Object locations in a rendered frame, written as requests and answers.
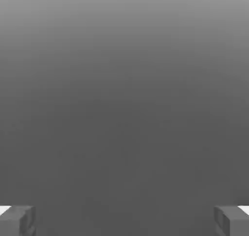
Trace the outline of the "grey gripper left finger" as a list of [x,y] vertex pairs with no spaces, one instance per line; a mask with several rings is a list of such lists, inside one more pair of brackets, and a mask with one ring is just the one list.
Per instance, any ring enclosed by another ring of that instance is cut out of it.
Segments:
[[36,207],[0,205],[0,236],[36,236]]

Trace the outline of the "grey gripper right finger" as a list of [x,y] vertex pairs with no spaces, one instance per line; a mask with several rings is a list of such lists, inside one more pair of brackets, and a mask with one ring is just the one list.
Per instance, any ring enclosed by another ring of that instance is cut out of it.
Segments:
[[249,236],[249,205],[215,206],[214,236]]

